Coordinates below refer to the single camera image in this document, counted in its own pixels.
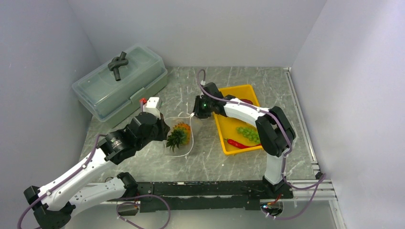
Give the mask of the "toy pineapple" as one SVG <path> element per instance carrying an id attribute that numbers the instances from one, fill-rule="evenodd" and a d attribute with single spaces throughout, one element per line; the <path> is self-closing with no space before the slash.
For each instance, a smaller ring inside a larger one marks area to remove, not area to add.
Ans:
<path id="1" fill-rule="evenodd" d="M 189 143 L 191 134 L 192 130 L 189 124 L 184 122 L 176 124 L 167 137 L 166 147 L 174 152 L 176 148 L 179 149 Z"/>

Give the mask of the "yellow plastic tray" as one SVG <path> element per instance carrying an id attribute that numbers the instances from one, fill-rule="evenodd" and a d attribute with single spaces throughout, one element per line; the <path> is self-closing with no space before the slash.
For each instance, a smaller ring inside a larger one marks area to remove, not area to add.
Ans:
<path id="1" fill-rule="evenodd" d="M 223 96 L 226 95 L 232 95 L 235 96 L 238 99 L 247 99 L 253 102 L 253 105 L 255 106 L 260 106 L 259 101 L 256 97 L 256 94 L 254 92 L 254 89 L 252 85 L 250 84 L 243 84 L 239 86 L 231 86 L 231 87 L 224 87 L 220 88 L 219 91 L 223 94 Z M 239 126 L 242 127 L 250 127 L 250 128 L 255 128 L 252 125 L 243 122 L 241 120 L 235 119 L 235 118 L 230 118 L 230 117 L 224 117 L 218 114 L 213 114 L 216 127 L 218 130 L 221 146 L 223 149 L 223 152 L 225 155 L 230 156 L 230 155 L 235 155 L 239 153 L 245 153 L 253 150 L 262 150 L 262 146 L 256 146 L 256 147 L 251 147 L 251 148 L 246 148 L 246 149 L 238 149 L 234 146 L 229 145 L 228 143 L 225 142 L 224 139 L 232 139 L 235 140 L 241 144 L 247 145 L 247 146 L 254 146 L 256 145 L 255 143 L 250 142 L 246 138 L 244 138 L 242 135 L 238 134 L 236 131 L 236 128 Z"/>

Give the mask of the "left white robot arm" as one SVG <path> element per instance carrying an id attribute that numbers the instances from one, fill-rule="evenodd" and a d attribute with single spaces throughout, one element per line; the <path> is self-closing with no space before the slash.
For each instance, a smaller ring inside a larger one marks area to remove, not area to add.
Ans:
<path id="1" fill-rule="evenodd" d="M 132 200 L 138 194 L 138 183 L 128 172 L 97 186 L 88 183 L 97 175 L 133 157 L 152 141 L 164 141 L 170 128 L 163 114 L 141 112 L 124 128 L 98 135 L 90 153 L 54 181 L 24 191 L 29 203 L 17 227 L 29 210 L 41 229 L 61 229 L 79 212 L 113 199 Z"/>

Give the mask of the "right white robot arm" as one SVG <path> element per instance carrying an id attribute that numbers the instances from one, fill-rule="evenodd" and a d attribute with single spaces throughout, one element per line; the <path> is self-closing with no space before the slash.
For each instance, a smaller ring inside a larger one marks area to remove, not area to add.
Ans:
<path id="1" fill-rule="evenodd" d="M 238 119 L 257 129 L 260 144 L 267 153 L 263 192 L 275 198 L 286 185 L 286 157 L 292 151 L 296 134 L 283 110 L 277 106 L 263 108 L 245 103 L 228 95 L 223 96 L 216 84 L 210 82 L 198 86 L 202 95 L 196 97 L 194 112 L 198 118 L 207 118 L 211 113 Z"/>

